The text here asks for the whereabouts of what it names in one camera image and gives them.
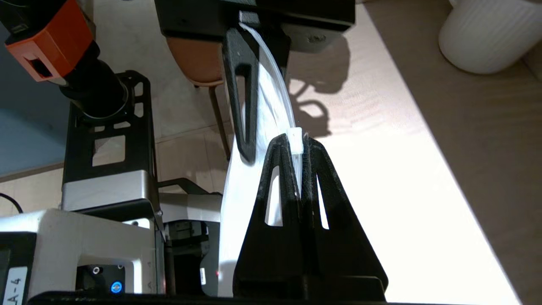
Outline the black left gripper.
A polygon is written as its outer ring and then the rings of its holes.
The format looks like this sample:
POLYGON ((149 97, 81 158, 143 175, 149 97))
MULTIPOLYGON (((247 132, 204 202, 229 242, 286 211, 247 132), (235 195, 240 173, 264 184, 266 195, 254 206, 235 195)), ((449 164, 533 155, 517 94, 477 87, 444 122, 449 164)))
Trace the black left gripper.
POLYGON ((354 0, 157 0, 164 36, 222 41, 241 23, 256 29, 284 81, 290 50, 319 53, 355 24, 354 0))

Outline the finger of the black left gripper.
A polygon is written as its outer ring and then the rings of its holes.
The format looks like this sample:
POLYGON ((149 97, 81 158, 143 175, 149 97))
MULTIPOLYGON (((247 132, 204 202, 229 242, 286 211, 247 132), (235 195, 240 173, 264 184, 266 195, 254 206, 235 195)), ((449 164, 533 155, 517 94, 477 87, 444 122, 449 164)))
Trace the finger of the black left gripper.
POLYGON ((254 47, 255 40, 247 30, 235 27, 225 33, 222 45, 225 85, 237 147, 249 164, 253 164, 256 158, 259 51, 254 47), (237 77, 245 80, 245 108, 241 107, 237 77))

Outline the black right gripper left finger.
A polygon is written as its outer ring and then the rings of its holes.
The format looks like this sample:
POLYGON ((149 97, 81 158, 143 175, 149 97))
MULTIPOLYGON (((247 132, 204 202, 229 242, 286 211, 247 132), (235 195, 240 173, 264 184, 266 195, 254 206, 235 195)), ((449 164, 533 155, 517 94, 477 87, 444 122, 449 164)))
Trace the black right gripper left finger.
POLYGON ((300 199, 290 143, 285 134, 271 140, 246 235, 235 266, 234 297, 286 299, 300 295, 302 271, 300 199), (265 222, 273 170, 279 171, 282 225, 265 222))

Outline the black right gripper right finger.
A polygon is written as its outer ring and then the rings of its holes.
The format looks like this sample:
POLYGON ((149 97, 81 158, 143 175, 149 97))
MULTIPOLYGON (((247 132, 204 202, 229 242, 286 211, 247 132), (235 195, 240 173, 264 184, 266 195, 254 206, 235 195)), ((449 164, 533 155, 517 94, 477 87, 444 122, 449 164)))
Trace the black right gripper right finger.
POLYGON ((303 138, 302 244, 309 299, 385 303, 389 280, 325 147, 303 138))

